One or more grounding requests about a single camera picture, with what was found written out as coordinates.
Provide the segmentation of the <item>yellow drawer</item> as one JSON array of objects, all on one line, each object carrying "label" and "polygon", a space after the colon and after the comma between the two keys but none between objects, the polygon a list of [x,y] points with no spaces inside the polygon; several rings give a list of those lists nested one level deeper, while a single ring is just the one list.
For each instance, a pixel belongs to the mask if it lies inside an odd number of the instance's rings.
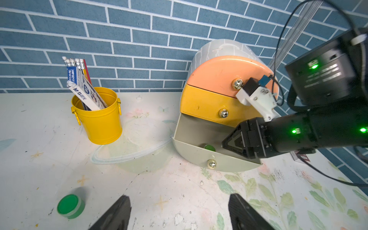
[{"label": "yellow drawer", "polygon": [[188,84],[182,92],[180,112],[229,127],[236,127],[245,120],[262,116],[254,107],[241,104],[237,98]]}]

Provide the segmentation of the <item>pink orange top drawer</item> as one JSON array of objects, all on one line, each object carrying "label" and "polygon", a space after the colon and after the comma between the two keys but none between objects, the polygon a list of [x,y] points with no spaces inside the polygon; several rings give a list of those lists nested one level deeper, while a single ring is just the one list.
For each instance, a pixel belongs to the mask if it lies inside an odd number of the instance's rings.
[{"label": "pink orange top drawer", "polygon": [[244,83],[250,78],[260,80],[273,72],[265,64],[240,56],[220,56],[205,61],[193,69],[187,84],[199,89],[235,98],[237,90],[233,81],[241,79]]}]

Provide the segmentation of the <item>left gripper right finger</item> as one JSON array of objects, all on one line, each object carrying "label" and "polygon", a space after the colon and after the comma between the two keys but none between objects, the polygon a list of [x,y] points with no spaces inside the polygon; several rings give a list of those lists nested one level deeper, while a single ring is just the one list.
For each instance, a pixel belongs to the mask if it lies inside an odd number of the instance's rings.
[{"label": "left gripper right finger", "polygon": [[231,194],[228,209],[233,230],[274,230],[239,194]]}]

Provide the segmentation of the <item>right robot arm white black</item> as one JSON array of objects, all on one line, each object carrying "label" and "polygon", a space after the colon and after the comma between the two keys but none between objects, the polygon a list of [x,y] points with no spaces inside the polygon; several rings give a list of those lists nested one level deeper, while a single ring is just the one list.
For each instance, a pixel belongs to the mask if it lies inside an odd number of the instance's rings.
[{"label": "right robot arm white black", "polygon": [[247,160],[368,145],[368,30],[348,30],[286,65],[293,114],[241,122],[222,147]]}]

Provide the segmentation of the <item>white round drawer cabinet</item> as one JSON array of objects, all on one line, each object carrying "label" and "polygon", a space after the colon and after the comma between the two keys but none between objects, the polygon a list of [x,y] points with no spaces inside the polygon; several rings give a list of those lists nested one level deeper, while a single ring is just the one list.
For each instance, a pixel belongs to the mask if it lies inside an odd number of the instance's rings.
[{"label": "white round drawer cabinet", "polygon": [[239,56],[249,58],[251,60],[264,64],[262,60],[256,56],[256,54],[245,44],[229,40],[229,39],[217,39],[206,43],[201,49],[194,55],[194,58],[189,67],[187,80],[190,75],[204,62],[221,56]]}]

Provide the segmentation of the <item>grey bottom drawer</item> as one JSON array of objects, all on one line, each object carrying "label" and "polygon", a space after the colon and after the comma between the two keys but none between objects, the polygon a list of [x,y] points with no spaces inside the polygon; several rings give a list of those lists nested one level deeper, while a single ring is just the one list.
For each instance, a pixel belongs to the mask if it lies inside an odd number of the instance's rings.
[{"label": "grey bottom drawer", "polygon": [[234,128],[180,114],[173,144],[187,161],[220,172],[244,172],[261,166],[260,159],[247,160],[222,147]]}]

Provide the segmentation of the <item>green paint can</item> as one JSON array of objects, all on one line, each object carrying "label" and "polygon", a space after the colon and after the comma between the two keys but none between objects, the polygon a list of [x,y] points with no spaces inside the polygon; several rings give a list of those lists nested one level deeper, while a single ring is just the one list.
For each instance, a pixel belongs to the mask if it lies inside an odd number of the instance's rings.
[{"label": "green paint can", "polygon": [[214,151],[214,152],[216,151],[216,148],[209,144],[205,145],[204,149],[209,150],[209,151]]},{"label": "green paint can", "polygon": [[85,202],[79,196],[69,194],[59,201],[57,212],[67,219],[74,219],[82,214],[84,208]]}]

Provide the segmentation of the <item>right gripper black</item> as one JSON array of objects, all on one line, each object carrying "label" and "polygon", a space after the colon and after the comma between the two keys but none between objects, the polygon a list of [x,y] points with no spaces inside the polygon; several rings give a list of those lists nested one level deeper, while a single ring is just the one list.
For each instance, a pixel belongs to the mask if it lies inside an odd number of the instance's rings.
[{"label": "right gripper black", "polygon": [[266,131],[263,118],[245,120],[222,141],[221,146],[247,159],[271,158],[276,156],[276,151]]}]

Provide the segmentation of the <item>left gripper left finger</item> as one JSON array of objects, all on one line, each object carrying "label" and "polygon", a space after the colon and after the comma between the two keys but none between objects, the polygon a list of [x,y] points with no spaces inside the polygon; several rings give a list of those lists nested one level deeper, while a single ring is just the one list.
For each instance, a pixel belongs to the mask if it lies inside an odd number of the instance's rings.
[{"label": "left gripper left finger", "polygon": [[127,230],[131,209],[129,197],[122,195],[89,230]]}]

